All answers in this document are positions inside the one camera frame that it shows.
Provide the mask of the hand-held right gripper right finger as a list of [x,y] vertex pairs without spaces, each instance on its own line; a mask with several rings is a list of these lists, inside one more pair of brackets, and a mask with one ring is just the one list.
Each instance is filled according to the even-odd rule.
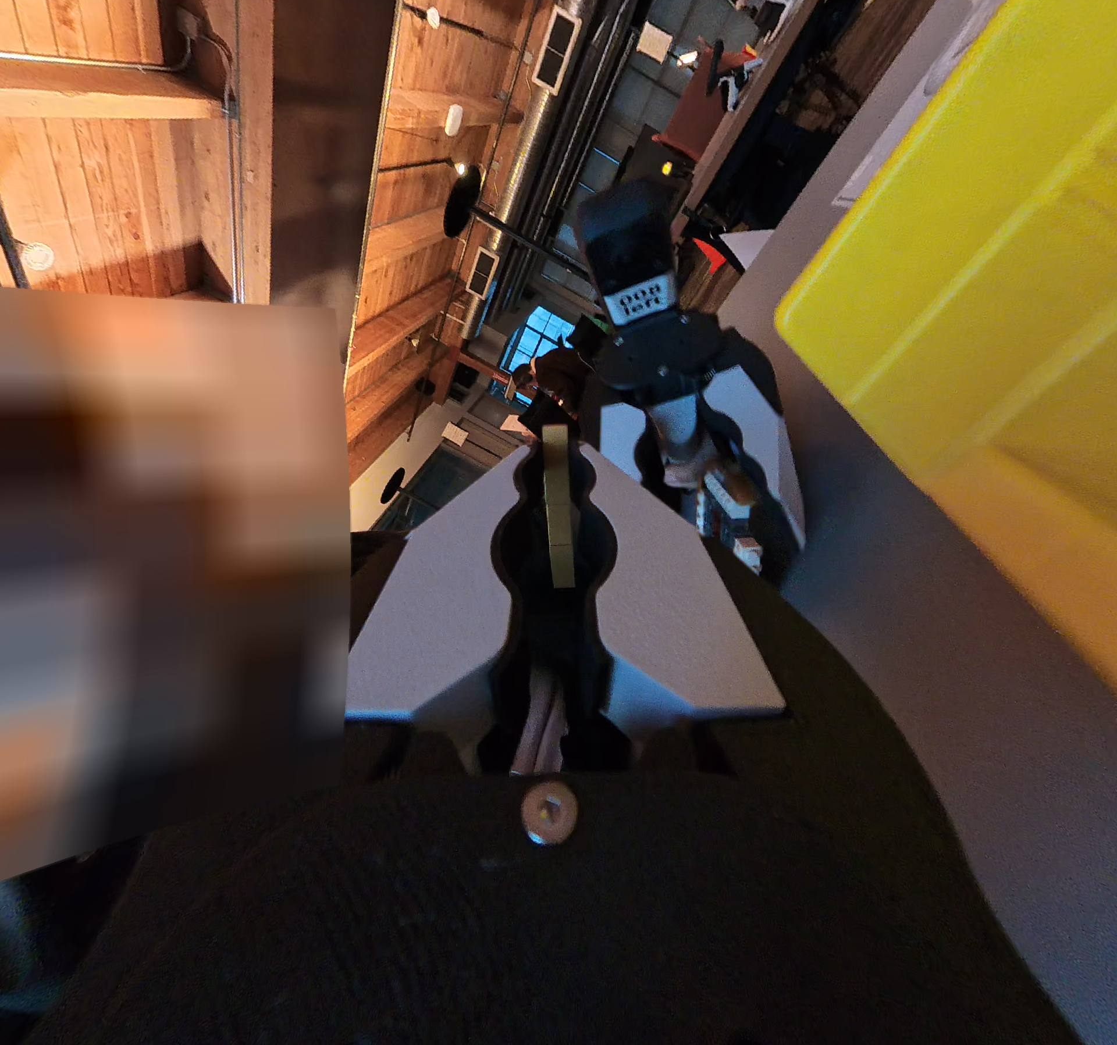
[[579,451],[614,545],[595,595],[612,661],[607,718],[645,741],[680,721],[783,715],[784,697],[695,527],[594,448]]

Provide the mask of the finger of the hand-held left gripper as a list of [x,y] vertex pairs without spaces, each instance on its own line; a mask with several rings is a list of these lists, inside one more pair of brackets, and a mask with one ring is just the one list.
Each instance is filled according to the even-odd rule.
[[782,550],[804,550],[804,500],[782,411],[739,363],[714,373],[698,409],[720,451],[758,487]]
[[646,488],[645,474],[636,461],[636,448],[648,426],[645,411],[630,404],[607,404],[600,412],[601,454],[636,485]]

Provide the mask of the grey desk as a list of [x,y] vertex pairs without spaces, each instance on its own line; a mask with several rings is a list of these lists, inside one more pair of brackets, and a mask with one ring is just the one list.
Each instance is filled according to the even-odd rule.
[[976,0],[936,0],[720,320],[776,370],[806,511],[784,596],[901,728],[999,921],[1086,1043],[1116,1041],[1115,697],[780,341],[834,199]]

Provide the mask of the toy brick model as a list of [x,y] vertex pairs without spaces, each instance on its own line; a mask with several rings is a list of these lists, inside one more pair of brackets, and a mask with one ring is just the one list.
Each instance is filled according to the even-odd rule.
[[706,538],[719,541],[754,574],[761,575],[765,552],[752,519],[761,497],[737,464],[720,456],[710,438],[685,460],[663,457],[663,485],[693,502],[693,524]]

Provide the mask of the yellow plastic bin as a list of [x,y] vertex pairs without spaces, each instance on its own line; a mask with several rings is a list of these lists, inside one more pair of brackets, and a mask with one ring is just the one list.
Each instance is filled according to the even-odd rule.
[[1110,690],[1116,0],[970,0],[775,311]]

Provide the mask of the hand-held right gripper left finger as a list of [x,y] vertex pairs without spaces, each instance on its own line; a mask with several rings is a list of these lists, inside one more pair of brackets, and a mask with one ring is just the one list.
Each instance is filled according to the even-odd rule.
[[350,720],[411,723],[471,746],[495,723],[489,674],[510,636],[493,544],[521,504],[516,448],[410,534],[349,656]]

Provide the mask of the black round pendant lamp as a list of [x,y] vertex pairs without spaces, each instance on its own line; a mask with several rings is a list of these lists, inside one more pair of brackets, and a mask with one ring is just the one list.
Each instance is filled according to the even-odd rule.
[[443,203],[442,214],[443,236],[454,239],[460,237],[469,224],[483,192],[481,167],[461,164],[457,169],[458,176]]

